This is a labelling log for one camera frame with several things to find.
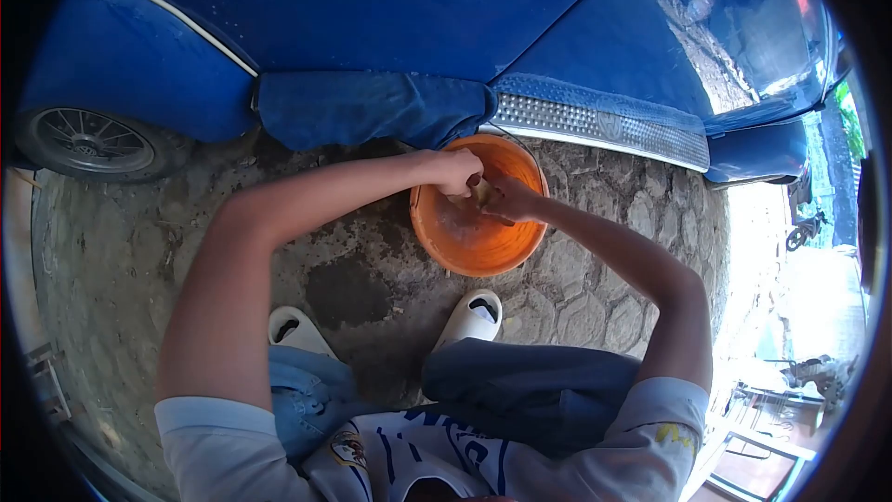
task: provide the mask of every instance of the white slide sandal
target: white slide sandal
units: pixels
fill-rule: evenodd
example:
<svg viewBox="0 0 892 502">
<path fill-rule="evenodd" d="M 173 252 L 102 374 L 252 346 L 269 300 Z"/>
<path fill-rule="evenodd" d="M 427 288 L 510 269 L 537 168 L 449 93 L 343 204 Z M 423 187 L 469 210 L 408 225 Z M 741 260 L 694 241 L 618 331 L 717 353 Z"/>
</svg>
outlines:
<svg viewBox="0 0 892 502">
<path fill-rule="evenodd" d="M 288 328 L 281 340 L 276 341 L 283 328 Z M 294 347 L 299 350 L 328 355 L 334 360 L 338 359 L 328 342 L 316 329 L 312 320 L 295 307 L 278 307 L 269 315 L 269 344 Z"/>
<path fill-rule="evenodd" d="M 501 328 L 502 307 L 498 295 L 488 289 L 477 289 L 464 295 L 433 350 L 464 338 L 492 341 Z"/>
</svg>

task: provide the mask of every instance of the person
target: person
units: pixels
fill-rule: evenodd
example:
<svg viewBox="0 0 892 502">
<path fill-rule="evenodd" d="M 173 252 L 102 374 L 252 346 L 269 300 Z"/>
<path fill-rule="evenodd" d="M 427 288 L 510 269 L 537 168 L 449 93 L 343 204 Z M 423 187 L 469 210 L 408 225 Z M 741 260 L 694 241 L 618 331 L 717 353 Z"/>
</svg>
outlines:
<svg viewBox="0 0 892 502">
<path fill-rule="evenodd" d="M 217 210 L 157 367 L 155 415 L 183 500 L 680 496 L 712 381 L 702 281 L 635 231 L 511 177 L 487 173 L 498 192 L 487 211 L 552 225 L 659 308 L 643 361 L 489 341 L 501 320 L 491 291 L 463 299 L 428 358 L 422 387 L 432 405 L 371 407 L 328 346 L 270 346 L 302 328 L 303 345 L 315 337 L 305 322 L 270 333 L 269 264 L 279 245 L 418 184 L 468 196 L 466 181 L 483 172 L 467 150 L 418 151 L 303 171 Z"/>
</svg>

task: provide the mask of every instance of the hand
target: hand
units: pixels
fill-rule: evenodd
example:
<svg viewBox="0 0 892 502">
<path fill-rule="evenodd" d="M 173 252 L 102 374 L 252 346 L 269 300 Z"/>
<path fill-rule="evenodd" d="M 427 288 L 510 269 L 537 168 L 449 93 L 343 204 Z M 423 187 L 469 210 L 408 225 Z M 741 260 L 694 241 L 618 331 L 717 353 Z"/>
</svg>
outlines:
<svg viewBox="0 0 892 502">
<path fill-rule="evenodd" d="M 446 196 L 468 198 L 471 189 L 467 179 L 473 174 L 483 174 L 484 164 L 467 148 L 456 151 L 418 151 L 419 167 L 425 172 L 425 183 L 435 185 Z"/>
<path fill-rule="evenodd" d="M 497 191 L 483 212 L 521 223 L 538 220 L 538 206 L 544 199 L 539 192 L 507 174 L 487 174 L 487 181 Z"/>
</svg>

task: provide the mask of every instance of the motorcycle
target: motorcycle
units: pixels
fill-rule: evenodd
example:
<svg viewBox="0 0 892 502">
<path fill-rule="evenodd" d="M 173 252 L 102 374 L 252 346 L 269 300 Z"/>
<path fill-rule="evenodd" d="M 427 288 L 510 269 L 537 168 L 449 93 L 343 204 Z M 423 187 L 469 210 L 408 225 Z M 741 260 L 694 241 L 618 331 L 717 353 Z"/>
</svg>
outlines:
<svg viewBox="0 0 892 502">
<path fill-rule="evenodd" d="M 787 235 L 787 250 L 790 252 L 795 251 L 805 244 L 806 240 L 818 236 L 820 224 L 822 223 L 828 224 L 829 221 L 821 210 L 818 210 L 818 213 L 813 218 L 803 219 L 797 223 L 796 229 L 790 231 L 789 235 Z"/>
</svg>

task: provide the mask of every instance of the tire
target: tire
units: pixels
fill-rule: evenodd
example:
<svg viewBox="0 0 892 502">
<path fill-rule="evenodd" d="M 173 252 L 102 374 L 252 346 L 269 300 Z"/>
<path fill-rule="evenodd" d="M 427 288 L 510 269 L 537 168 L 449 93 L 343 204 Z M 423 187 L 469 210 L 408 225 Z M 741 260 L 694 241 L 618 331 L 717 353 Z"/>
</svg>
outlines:
<svg viewBox="0 0 892 502">
<path fill-rule="evenodd" d="M 94 183 L 162 179 L 185 165 L 195 146 L 160 126 L 77 107 L 25 111 L 14 132 L 19 150 L 34 163 Z"/>
<path fill-rule="evenodd" d="M 792 252 L 806 243 L 806 234 L 798 227 L 787 235 L 787 250 Z"/>
</svg>

